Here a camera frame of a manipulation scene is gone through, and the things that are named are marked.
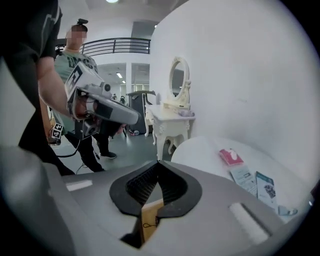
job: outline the pink package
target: pink package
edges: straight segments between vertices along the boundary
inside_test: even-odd
[[[228,166],[243,164],[241,157],[232,149],[221,149],[219,151],[220,157],[226,162]]]

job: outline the balcony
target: balcony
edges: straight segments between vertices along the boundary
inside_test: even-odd
[[[150,54],[150,39],[118,37],[86,42],[80,52],[87,56],[115,53]]]

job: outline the floor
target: floor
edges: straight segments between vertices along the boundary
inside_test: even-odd
[[[95,152],[99,153],[99,148],[93,141],[93,148]],[[153,145],[152,134],[145,137],[144,134],[138,136],[125,135],[123,133],[114,136],[109,141],[109,150],[117,154],[115,159],[107,159],[101,157],[98,162],[105,170],[117,169],[130,165],[143,163],[145,161],[157,160],[157,146]],[[168,144],[164,145],[163,160],[170,161],[171,155],[168,154]],[[61,138],[61,144],[59,146],[52,146],[54,152],[57,155],[69,155],[75,151],[75,148],[69,143],[69,141],[63,136]],[[60,158],[66,167],[76,172],[82,165],[80,154],[77,152],[74,156],[67,158]],[[89,168],[81,167],[77,174],[91,173]]]

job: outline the man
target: man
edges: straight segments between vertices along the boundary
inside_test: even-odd
[[[61,55],[57,56],[54,62],[55,70],[64,83],[66,82],[78,62],[82,62],[90,69],[98,72],[97,64],[94,59],[80,53],[80,47],[84,43],[84,40],[87,38],[87,31],[87,27],[82,24],[73,25],[66,35],[67,41],[65,50]],[[49,120],[47,108],[42,107],[42,110],[42,116],[46,116],[43,118],[43,120]],[[63,114],[60,114],[55,110],[53,111],[53,116],[58,124],[64,126],[62,134],[74,146],[74,148],[78,149],[83,163],[93,172],[104,171],[102,166],[97,162],[95,158],[94,148],[92,146],[92,138],[88,137],[79,142],[79,140],[73,135],[73,131],[75,129],[74,120]],[[49,124],[46,123],[48,122],[44,121],[45,128],[49,127]],[[115,153],[109,151],[109,136],[95,134],[93,137],[97,141],[101,156],[107,157],[109,159],[114,159],[117,157]]]
[[[19,146],[35,153],[43,162],[56,165],[61,175],[74,174],[47,143],[39,101],[40,95],[48,106],[69,116],[65,86],[54,67],[55,41],[62,16],[58,1],[39,1],[35,6],[20,2],[18,8],[7,8],[14,10],[15,15],[8,18],[9,26],[2,32],[8,38],[1,62],[35,109]],[[85,110],[85,104],[79,101],[77,116],[85,115]]]

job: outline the white table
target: white table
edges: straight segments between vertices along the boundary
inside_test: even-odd
[[[266,154],[237,141],[219,137],[194,137],[175,150],[171,161],[233,181],[228,166],[219,157],[221,149],[234,149],[251,174],[255,175],[258,171],[273,179],[278,205],[298,210],[296,215],[280,216],[285,223],[310,209],[309,201],[313,201],[313,197],[303,180]]]
[[[162,160],[164,145],[167,137],[177,137],[182,135],[183,140],[188,139],[190,120],[195,116],[183,117],[170,109],[163,109],[162,105],[145,105],[145,136],[149,134],[149,124],[153,125],[153,144],[156,144],[157,159]]]

